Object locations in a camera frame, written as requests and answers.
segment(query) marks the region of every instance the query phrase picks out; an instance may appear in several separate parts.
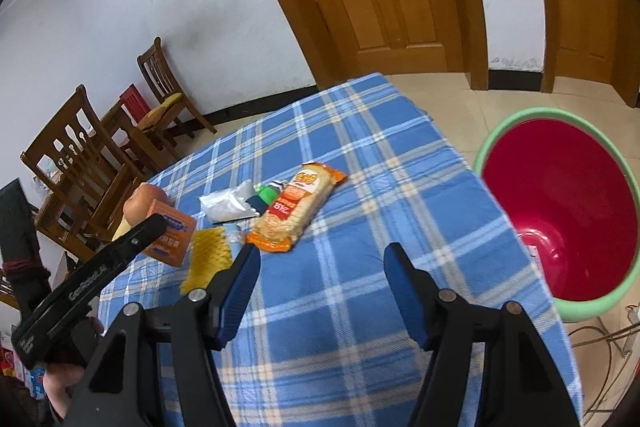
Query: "black baseboard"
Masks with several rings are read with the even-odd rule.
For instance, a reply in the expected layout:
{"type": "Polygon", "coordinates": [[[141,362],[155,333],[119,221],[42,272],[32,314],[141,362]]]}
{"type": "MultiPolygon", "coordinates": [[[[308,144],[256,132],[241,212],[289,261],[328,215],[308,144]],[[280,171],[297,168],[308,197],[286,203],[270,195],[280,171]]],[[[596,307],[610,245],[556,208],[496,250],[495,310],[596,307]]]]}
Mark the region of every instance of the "black baseboard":
{"type": "MultiPolygon", "coordinates": [[[[276,111],[289,105],[290,103],[302,100],[312,94],[318,92],[318,86],[301,87],[300,89],[292,89],[290,91],[279,92],[264,96],[262,98],[256,98],[255,100],[249,100],[248,102],[238,103],[231,107],[220,109],[219,111],[210,112],[204,115],[204,117],[212,125],[218,125],[221,123],[237,120],[238,118],[245,118],[248,116],[255,116],[256,114],[262,114],[264,112],[276,111]]],[[[203,129],[203,125],[192,118],[184,122],[181,131],[176,126],[169,127],[167,131],[172,136],[180,136],[187,132],[195,132],[203,129]]]]}
{"type": "Polygon", "coordinates": [[[489,89],[539,91],[542,73],[537,71],[489,70],[489,89]]]}

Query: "plastic basin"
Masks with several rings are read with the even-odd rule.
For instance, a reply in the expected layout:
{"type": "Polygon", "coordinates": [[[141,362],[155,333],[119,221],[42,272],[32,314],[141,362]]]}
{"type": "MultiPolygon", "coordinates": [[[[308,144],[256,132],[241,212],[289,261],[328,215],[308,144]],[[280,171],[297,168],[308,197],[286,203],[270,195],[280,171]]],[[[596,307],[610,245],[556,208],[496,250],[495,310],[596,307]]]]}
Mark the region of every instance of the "plastic basin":
{"type": "Polygon", "coordinates": [[[474,165],[542,268],[564,321],[613,308],[638,276],[638,186],[592,124],[537,107],[504,120],[474,165]]]}

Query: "green object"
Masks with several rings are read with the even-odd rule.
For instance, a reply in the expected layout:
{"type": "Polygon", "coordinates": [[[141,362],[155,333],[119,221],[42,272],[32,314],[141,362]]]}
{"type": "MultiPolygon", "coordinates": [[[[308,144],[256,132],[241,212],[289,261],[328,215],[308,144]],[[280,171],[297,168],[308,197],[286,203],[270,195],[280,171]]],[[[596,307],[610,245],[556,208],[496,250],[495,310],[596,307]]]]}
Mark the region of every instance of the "green object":
{"type": "Polygon", "coordinates": [[[278,195],[280,193],[273,187],[270,186],[266,186],[263,187],[259,192],[258,192],[258,196],[259,198],[264,201],[266,204],[271,204],[273,203],[273,201],[275,201],[276,199],[278,199],[278,195]]]}
{"type": "MultiPolygon", "coordinates": [[[[638,183],[636,182],[636,178],[631,172],[629,165],[626,163],[626,160],[622,157],[622,154],[620,154],[620,151],[618,151],[611,140],[609,140],[609,138],[607,138],[597,127],[585,119],[562,109],[556,109],[554,107],[533,107],[531,109],[519,111],[502,120],[494,130],[489,133],[489,136],[484,140],[484,143],[480,147],[478,155],[476,155],[476,160],[474,161],[474,171],[476,171],[479,176],[482,175],[484,164],[494,148],[494,145],[502,135],[517,126],[517,124],[527,120],[534,120],[536,118],[549,118],[569,123],[576,126],[578,129],[583,130],[602,145],[604,149],[609,152],[625,175],[629,185],[629,190],[631,190],[636,204],[636,216],[640,216],[640,190],[638,189],[638,183]]],[[[560,318],[563,322],[581,322],[592,319],[593,317],[606,313],[620,302],[620,299],[622,299],[629,291],[631,285],[638,278],[638,273],[640,272],[640,255],[638,253],[640,250],[640,233],[638,237],[639,244],[636,245],[636,257],[634,258],[633,264],[627,272],[624,280],[608,294],[590,301],[566,301],[563,299],[556,299],[554,297],[556,308],[558,309],[560,318]]]]}

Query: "tablecloth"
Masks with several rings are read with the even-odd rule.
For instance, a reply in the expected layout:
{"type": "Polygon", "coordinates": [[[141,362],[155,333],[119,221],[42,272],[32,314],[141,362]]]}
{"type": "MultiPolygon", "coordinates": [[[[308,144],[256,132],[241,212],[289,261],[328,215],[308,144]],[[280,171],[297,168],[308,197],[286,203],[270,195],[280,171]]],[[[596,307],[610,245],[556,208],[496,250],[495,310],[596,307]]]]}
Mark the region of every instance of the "tablecloth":
{"type": "MultiPolygon", "coordinates": [[[[238,425],[404,425],[428,355],[404,329],[382,253],[400,242],[415,266],[471,302],[521,302],[578,414],[575,360],[548,288],[508,218],[428,115],[380,74],[293,103],[210,143],[151,180],[210,227],[198,196],[289,179],[302,162],[348,174],[290,253],[263,253],[236,338],[215,353],[238,425]]],[[[241,223],[244,229],[248,222],[241,223]]],[[[122,306],[167,305],[185,278],[139,255],[102,293],[109,325],[122,306]]],[[[170,346],[161,347],[168,425],[182,425],[170,346]]],[[[482,346],[475,346],[462,426],[475,420],[482,346]]]]}

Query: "bolt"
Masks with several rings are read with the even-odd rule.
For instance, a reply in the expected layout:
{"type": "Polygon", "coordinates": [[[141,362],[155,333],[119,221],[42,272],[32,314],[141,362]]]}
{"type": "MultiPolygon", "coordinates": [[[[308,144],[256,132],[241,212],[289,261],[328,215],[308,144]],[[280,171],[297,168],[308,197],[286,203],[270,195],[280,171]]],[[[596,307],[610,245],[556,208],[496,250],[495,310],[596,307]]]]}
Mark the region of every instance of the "bolt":
{"type": "Polygon", "coordinates": [[[139,309],[140,305],[137,302],[130,302],[129,304],[124,306],[122,311],[125,315],[127,315],[127,317],[130,317],[131,315],[135,315],[136,313],[138,313],[139,309]]]}
{"type": "Polygon", "coordinates": [[[522,313],[522,306],[516,301],[507,302],[506,308],[511,315],[520,315],[522,313]]]}
{"type": "Polygon", "coordinates": [[[444,288],[444,290],[440,290],[438,292],[438,297],[440,297],[441,301],[453,302],[454,300],[456,300],[457,295],[453,290],[450,290],[449,288],[444,288]]]}
{"type": "Polygon", "coordinates": [[[196,288],[189,292],[189,300],[191,302],[202,301],[207,296],[207,291],[202,288],[196,288]]]}

